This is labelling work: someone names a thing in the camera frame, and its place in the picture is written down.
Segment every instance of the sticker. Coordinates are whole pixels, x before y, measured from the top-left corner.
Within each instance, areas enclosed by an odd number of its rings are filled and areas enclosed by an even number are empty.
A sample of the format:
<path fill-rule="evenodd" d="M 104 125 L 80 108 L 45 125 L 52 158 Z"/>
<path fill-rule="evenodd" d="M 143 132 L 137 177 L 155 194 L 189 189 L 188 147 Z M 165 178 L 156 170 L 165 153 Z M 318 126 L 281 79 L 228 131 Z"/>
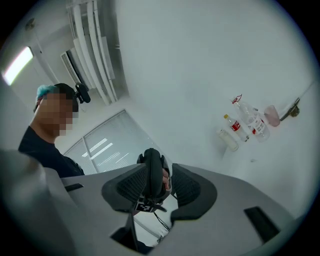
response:
<path fill-rule="evenodd" d="M 153 210 L 153 207 L 145 205 L 143 202 L 137 202 L 135 209 L 137 211 L 141 211 L 141 212 L 146 212 L 146 213 L 151 213 L 151 211 Z"/>
<path fill-rule="evenodd" d="M 253 134 L 260 134 L 264 131 L 266 125 L 262 119 L 256 117 L 256 119 L 250 123 L 248 127 L 252 130 Z"/>
<path fill-rule="evenodd" d="M 231 126 L 231 129 L 237 131 L 240 128 L 240 123 L 235 121 L 235 123 Z"/>

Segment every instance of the man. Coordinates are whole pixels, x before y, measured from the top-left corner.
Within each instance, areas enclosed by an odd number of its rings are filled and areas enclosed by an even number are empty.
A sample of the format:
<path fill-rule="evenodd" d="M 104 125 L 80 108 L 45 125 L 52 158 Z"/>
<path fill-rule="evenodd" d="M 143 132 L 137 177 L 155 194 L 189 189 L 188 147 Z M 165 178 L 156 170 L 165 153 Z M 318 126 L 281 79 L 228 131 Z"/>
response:
<path fill-rule="evenodd" d="M 34 117 L 19 151 L 37 159 L 43 167 L 57 171 L 60 178 L 84 175 L 72 159 L 60 154 L 55 140 L 79 111 L 75 91 L 64 83 L 41 85 L 37 90 Z"/>

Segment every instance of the pink cup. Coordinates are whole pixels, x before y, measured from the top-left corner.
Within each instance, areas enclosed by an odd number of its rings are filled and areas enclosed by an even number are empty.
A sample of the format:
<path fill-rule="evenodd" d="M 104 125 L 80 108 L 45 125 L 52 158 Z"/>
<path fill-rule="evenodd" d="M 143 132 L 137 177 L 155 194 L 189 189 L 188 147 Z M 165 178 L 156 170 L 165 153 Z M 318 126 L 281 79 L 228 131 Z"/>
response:
<path fill-rule="evenodd" d="M 274 105 L 270 105 L 264 110 L 264 116 L 270 125 L 276 127 L 280 124 L 280 118 Z"/>

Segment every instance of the vent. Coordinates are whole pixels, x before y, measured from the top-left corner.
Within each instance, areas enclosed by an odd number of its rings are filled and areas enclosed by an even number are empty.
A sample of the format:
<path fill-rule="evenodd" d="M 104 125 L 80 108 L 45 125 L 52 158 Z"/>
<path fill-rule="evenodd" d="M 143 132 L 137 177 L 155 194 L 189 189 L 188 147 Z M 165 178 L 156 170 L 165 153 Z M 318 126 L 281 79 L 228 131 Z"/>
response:
<path fill-rule="evenodd" d="M 76 72 L 74 65 L 72 64 L 72 61 L 70 59 L 68 52 L 64 52 L 63 54 L 61 54 L 61 59 L 71 79 L 74 81 L 74 83 L 83 84 L 83 81 L 81 80 L 79 74 Z"/>

